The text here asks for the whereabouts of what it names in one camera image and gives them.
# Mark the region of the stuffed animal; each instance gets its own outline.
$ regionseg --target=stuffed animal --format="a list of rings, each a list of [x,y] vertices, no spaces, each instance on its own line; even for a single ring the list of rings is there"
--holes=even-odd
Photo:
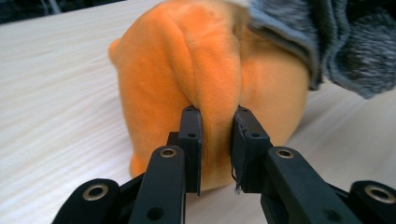
[[[152,151],[178,130],[188,105],[202,115],[202,189],[233,181],[230,143],[239,105],[253,112],[274,145],[288,140],[303,114],[307,65],[247,24],[247,10],[232,3],[168,1],[110,45],[133,142],[133,176],[146,171]]]

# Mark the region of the gray knit fabric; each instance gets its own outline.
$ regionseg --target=gray knit fabric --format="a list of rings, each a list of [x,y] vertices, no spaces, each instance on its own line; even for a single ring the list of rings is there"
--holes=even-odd
[[[346,0],[251,0],[250,29],[299,56],[311,90],[326,76],[369,99],[396,84],[396,22],[382,8],[349,23]]]

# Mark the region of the white table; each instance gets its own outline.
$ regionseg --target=white table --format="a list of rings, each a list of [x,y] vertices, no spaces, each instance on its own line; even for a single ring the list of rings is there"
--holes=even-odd
[[[157,2],[0,26],[0,223],[50,223],[80,184],[130,179],[132,146],[107,47]],[[341,189],[365,179],[396,188],[395,117],[396,91],[365,101],[325,84],[310,93],[288,146]],[[233,188],[189,195],[187,223],[264,223],[260,196]]]

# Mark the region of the table surface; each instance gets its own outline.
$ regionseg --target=table surface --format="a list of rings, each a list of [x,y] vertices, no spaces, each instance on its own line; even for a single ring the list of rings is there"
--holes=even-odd
[[[132,146],[107,47],[158,2],[0,26],[0,223],[50,223],[80,184],[130,179]],[[395,115],[396,91],[366,101],[327,83],[309,93],[287,146],[341,189],[367,179],[396,188]],[[260,195],[233,188],[188,195],[187,223],[265,223]]]

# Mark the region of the orange fur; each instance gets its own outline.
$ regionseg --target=orange fur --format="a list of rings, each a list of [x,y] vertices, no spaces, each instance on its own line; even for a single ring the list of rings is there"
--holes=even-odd
[[[145,172],[154,149],[178,130],[181,110],[202,114],[202,188],[232,182],[230,138],[238,105],[248,107],[275,145],[303,113],[306,66],[255,36],[244,8],[216,1],[169,1],[142,15],[109,47],[119,72],[134,154],[132,175]]]

